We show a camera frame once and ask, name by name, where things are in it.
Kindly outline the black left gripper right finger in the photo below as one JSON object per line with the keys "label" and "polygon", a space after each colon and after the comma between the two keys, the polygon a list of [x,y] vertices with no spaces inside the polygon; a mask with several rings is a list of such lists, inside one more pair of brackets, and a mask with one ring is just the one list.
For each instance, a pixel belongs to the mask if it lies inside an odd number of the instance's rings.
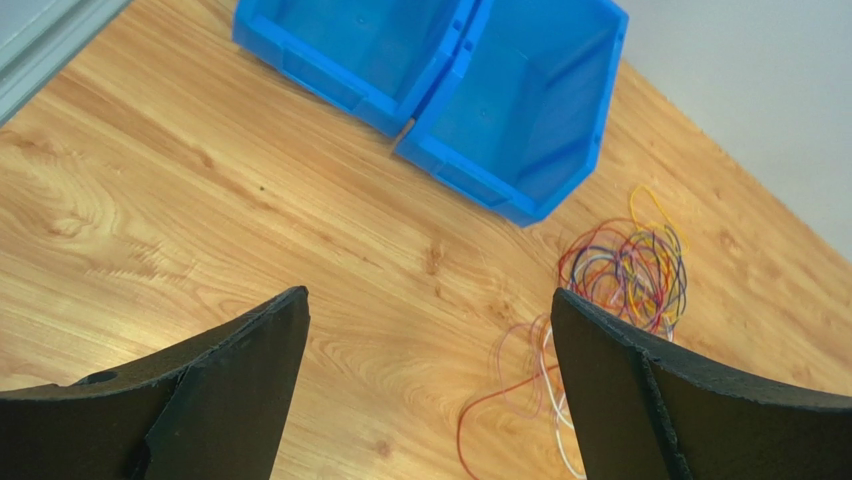
{"label": "black left gripper right finger", "polygon": [[560,373],[591,479],[847,479],[851,400],[747,373],[554,293]]}

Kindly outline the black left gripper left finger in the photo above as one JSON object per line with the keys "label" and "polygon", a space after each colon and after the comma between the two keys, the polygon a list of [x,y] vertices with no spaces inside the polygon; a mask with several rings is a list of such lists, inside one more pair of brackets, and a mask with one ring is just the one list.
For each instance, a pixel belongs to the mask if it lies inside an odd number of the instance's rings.
{"label": "black left gripper left finger", "polygon": [[267,479],[310,326],[293,287],[68,386],[1,395],[5,479]]}

